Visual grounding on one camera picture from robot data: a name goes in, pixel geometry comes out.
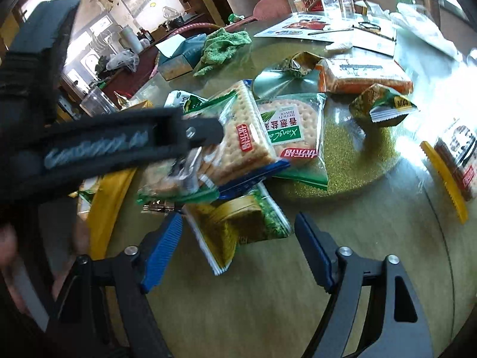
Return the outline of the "white green snack bag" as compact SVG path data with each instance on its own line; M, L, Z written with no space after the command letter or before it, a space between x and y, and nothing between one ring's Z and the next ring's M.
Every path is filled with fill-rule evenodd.
M171 91L167 96L164 107L179 107L183 113L193 111L200 107L206 99L187 91Z

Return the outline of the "yellow boxed snack pack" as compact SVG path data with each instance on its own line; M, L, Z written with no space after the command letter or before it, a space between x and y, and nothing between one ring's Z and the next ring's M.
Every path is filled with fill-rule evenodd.
M476 198L476 129L456 119L433 144L419 146L439 173L459 221L466 223L467 203Z

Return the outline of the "green cloth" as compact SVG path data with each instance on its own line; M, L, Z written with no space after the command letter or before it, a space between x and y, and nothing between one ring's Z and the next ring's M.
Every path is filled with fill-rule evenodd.
M246 31L229 33L220 28L207 35L202 49L202 56L196 67L194 77L203 77L226 64L238 50L251 43L251 37Z

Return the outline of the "dark wood sideboard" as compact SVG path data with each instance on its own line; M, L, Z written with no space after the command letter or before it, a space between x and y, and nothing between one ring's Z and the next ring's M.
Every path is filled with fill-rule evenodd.
M195 23L213 23L213 20L211 16L206 13L191 15L190 18L184 20L184 26L180 29ZM165 40L175 31L175 29L167 31L162 27L163 26L159 27L153 32L152 35L155 40L153 44ZM131 72L128 68L121 68L116 70L114 74L107 79L105 87L101 90L116 107L119 106L119 103L117 102L117 97L114 92L119 92L121 95L131 98L149 80L158 53L159 50L155 45L151 45L139 54L140 63L136 72ZM73 88L73 83L70 83L66 78L61 78L59 85L60 93L66 95L67 99L72 99L75 104L80 104L85 95L81 93L77 94L76 89Z

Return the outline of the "white crumpled tissue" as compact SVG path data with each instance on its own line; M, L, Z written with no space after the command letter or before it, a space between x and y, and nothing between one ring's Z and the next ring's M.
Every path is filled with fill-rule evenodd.
M352 50L353 44L349 42L334 42L332 44L328 44L325 47L325 51L327 54L341 54L341 53L347 53Z

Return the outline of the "crumpled yellow wrapper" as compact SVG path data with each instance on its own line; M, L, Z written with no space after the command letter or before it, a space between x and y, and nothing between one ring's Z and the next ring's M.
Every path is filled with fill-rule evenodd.
M287 57L278 64L280 72L289 74L294 78L303 78L310 74L312 70L323 60L323 57L307 51L294 54Z

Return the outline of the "orange biscuit package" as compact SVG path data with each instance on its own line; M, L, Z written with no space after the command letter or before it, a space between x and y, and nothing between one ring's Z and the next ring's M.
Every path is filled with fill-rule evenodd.
M326 58L315 66L318 90L331 94L359 95L374 84L411 94L413 82L393 59L377 57Z

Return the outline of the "round cracker pack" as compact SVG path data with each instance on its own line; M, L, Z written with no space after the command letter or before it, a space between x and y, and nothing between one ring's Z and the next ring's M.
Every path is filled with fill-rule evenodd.
M324 93L298 93L259 99L257 107L276 155L289 166L275 176L326 191Z

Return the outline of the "green yellow snack bag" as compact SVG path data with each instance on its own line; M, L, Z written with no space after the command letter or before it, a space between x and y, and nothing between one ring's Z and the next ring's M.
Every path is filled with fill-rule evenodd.
M262 183L232 200L187 204L184 214L216 276L229 269L239 246L293 233L288 218Z

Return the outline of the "yellow cardboard tray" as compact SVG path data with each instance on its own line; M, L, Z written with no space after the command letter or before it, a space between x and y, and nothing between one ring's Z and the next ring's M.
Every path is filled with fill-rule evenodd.
M76 254L88 254L93 260L106 257L121 206L136 172L136 168L130 168L100 179L89 212L78 214L73 235Z

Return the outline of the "pink yellow hula hoop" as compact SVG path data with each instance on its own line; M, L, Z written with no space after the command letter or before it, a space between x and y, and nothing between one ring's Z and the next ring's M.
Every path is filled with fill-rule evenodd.
M173 30L171 33L168 33L165 35L163 38L161 38L159 41L156 41L152 44L153 47L156 46L156 44L167 40L168 38L172 37L173 35L180 34L185 38L189 38L195 35L199 34L205 34L206 33L213 33L220 29L221 27L218 24L211 24L211 23L194 23L194 24L186 24L183 27L180 27L178 29ZM154 68L150 73L149 79L152 79L157 73L155 71L155 68L157 67L157 61L158 61L158 55L155 58L154 62Z

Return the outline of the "pink fly swatter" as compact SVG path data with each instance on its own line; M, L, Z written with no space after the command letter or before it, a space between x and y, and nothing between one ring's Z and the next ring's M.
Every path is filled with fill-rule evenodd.
M268 21L282 16L288 16L292 13L288 0L260 0L255 5L252 15L242 19L234 24L229 24L224 29L229 32L235 32L245 24L254 21Z

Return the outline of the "white plastic bag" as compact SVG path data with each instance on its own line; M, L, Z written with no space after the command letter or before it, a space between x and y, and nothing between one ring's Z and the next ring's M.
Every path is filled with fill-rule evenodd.
M390 20L400 27L407 29L425 43L443 52L457 61L462 61L462 54L452 41L447 40L439 27L426 16L424 6L399 2L397 11L389 14Z

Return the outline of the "small green snack packet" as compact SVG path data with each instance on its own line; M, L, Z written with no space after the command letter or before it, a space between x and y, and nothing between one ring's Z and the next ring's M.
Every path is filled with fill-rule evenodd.
M407 96L375 83L350 103L349 111L364 126L387 128L397 126L419 109Z

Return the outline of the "small clear liquor bottle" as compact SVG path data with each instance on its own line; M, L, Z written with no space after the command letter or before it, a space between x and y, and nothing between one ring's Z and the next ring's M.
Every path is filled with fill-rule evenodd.
M354 19L355 7L353 0L338 0L343 18Z

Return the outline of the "square cracker pack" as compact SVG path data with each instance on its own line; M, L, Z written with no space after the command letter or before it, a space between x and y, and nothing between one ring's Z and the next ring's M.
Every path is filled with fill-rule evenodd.
M148 166L138 203L192 204L235 197L289 167L273 148L255 98L243 81L187 111L185 118L218 119L222 141L193 149L186 158Z

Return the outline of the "printed poster sheet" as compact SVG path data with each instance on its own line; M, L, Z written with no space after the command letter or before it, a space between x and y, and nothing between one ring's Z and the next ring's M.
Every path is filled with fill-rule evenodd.
M318 41L332 44L349 42L354 48L394 56L397 32L394 24L377 18L354 19L294 13L278 24L255 34L262 38Z

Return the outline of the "teal tissue box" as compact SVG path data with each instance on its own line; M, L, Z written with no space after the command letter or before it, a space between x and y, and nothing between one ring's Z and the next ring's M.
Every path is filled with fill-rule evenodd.
M158 61L155 71L167 82L190 73L199 63L207 35L185 38L180 34L156 44Z

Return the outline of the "white thermos mug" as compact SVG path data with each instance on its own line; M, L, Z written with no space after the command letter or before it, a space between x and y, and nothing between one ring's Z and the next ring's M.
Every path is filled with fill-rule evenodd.
M129 49L132 49L133 52L135 52L136 54L139 54L142 52L143 50L142 43L137 38L135 32L133 31L131 27L126 25L120 30L119 34L121 39L125 41L125 43L127 43L127 47Z

